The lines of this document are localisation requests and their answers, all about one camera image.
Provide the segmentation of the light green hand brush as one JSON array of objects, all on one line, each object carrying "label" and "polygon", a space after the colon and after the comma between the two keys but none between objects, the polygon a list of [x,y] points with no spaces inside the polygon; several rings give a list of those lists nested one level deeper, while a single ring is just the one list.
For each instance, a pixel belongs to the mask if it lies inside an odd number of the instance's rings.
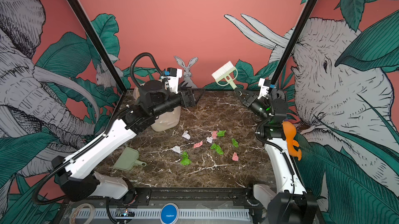
[{"label": "light green hand brush", "polygon": [[219,86],[230,86],[233,90],[237,88],[235,80],[238,76],[238,70],[231,61],[224,64],[214,73],[212,77]]}]

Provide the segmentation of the beige trash bin with liner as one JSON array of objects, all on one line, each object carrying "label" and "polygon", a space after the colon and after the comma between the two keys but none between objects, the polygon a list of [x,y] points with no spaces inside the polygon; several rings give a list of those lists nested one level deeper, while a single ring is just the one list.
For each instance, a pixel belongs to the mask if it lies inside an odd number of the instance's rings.
[{"label": "beige trash bin with liner", "polygon": [[[169,93],[169,91],[164,88],[162,80],[150,80],[134,89],[135,99],[139,100],[146,109],[151,109],[155,105],[164,102],[166,93]],[[158,116],[151,127],[156,132],[173,128],[179,123],[180,114],[181,106],[177,106],[173,110]]]}]

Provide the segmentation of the light green dustpan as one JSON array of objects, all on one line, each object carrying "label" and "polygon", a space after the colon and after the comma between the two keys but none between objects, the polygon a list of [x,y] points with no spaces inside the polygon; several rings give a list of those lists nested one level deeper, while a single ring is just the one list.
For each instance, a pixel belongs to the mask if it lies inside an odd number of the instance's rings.
[{"label": "light green dustpan", "polygon": [[114,163],[113,168],[121,171],[130,171],[134,166],[145,167],[146,162],[139,160],[139,151],[130,147],[126,147]]}]

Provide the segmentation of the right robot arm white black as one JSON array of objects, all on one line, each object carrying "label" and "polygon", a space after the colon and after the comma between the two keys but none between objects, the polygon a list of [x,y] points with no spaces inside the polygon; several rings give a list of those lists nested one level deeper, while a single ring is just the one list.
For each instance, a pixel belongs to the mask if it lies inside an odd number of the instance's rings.
[{"label": "right robot arm white black", "polygon": [[260,117],[255,137],[264,144],[270,158],[277,192],[260,184],[253,186],[254,198],[267,210],[270,224],[311,224],[318,210],[315,197],[303,186],[292,161],[288,136],[283,122],[287,117],[288,103],[281,98],[258,97],[254,92],[235,88],[240,102]]}]

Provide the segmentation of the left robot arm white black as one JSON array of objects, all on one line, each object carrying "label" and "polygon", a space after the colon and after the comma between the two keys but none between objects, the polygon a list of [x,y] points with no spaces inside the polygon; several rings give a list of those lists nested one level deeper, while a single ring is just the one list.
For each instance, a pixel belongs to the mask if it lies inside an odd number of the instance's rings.
[{"label": "left robot arm white black", "polygon": [[[161,81],[148,81],[139,87],[138,100],[115,113],[99,136],[72,155],[53,159],[54,169],[36,186],[32,201],[37,205],[47,205],[65,198],[77,202],[89,197],[104,197],[121,200],[124,205],[134,203],[137,193],[128,179],[102,175],[95,172],[95,167],[116,148],[154,124],[162,114],[172,112],[176,107],[196,106],[200,98],[195,96],[195,92],[204,91],[183,87],[174,92],[166,89]],[[41,188],[55,175],[64,196],[40,200]]]}]

